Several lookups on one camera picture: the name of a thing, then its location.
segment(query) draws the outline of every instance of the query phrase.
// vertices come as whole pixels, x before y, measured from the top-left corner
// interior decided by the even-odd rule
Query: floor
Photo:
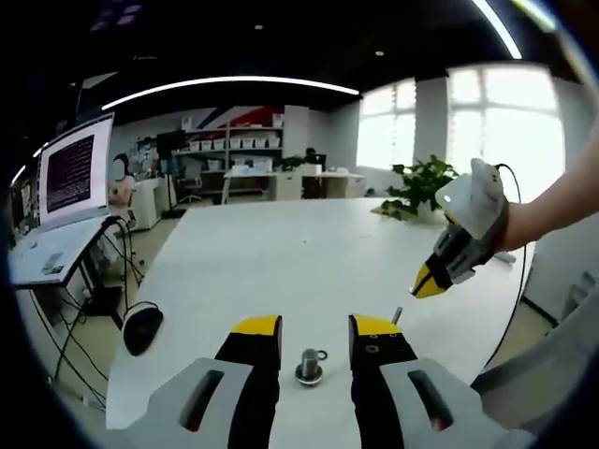
[[[242,196],[231,198],[230,202],[236,203],[257,200],[259,200],[259,198]],[[211,201],[202,201],[187,207],[210,206],[212,206]],[[133,234],[133,247],[137,253],[137,260],[145,261],[144,269],[148,269],[152,265],[154,258],[177,223],[178,220],[162,220],[150,231]],[[138,287],[134,282],[131,273],[129,273],[128,279],[127,293],[129,295],[129,302],[132,302]],[[108,285],[112,283],[122,284],[118,275],[107,280]],[[123,300],[120,304],[119,313],[121,316],[124,314]],[[489,367],[492,368],[500,365],[514,355],[535,345],[538,341],[543,339],[550,330],[551,325],[545,318],[526,304],[520,303],[516,309],[514,319],[507,330],[504,341],[497,354],[491,360]],[[77,342],[85,348],[85,351],[93,359],[95,365],[108,376],[117,341],[121,338],[120,332],[108,317],[90,317],[84,324],[76,325],[72,337],[73,338],[66,348],[66,356],[73,362],[87,382],[99,393],[106,396],[108,387],[107,381],[96,372]],[[101,445],[100,441],[106,439],[106,435],[104,435],[106,432],[103,432],[103,413],[87,408],[83,406],[80,401],[74,399],[76,394],[90,397],[89,390],[76,376],[75,372],[66,365],[63,365],[61,368],[59,379],[63,386],[60,391],[60,396],[65,400],[66,406],[78,417],[83,428],[87,429],[92,435],[95,435],[95,438]],[[105,444],[106,447],[110,447],[114,442],[105,442]]]

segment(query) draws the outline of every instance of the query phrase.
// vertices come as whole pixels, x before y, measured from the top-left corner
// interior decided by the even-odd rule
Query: black ceiling
[[[443,76],[451,66],[510,60],[470,0],[47,3],[23,31],[26,86],[17,143],[26,154],[51,138],[58,122],[73,123],[78,103],[81,119],[122,96],[181,80],[270,75],[367,92],[403,78]],[[525,61],[574,77],[551,38],[506,0],[489,3]],[[135,5],[141,8],[129,14],[133,21],[117,25],[125,9]],[[256,30],[257,24],[263,28]],[[72,85],[108,72],[118,74],[81,96]],[[299,104],[332,109],[354,99],[301,86],[223,83],[152,94],[114,110],[118,123],[126,123],[191,108]]]

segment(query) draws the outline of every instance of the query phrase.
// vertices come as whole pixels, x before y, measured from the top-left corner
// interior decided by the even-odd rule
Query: hand
[[[533,221],[529,216],[528,205],[509,203],[507,223],[495,240],[497,251],[513,251],[532,241]]]

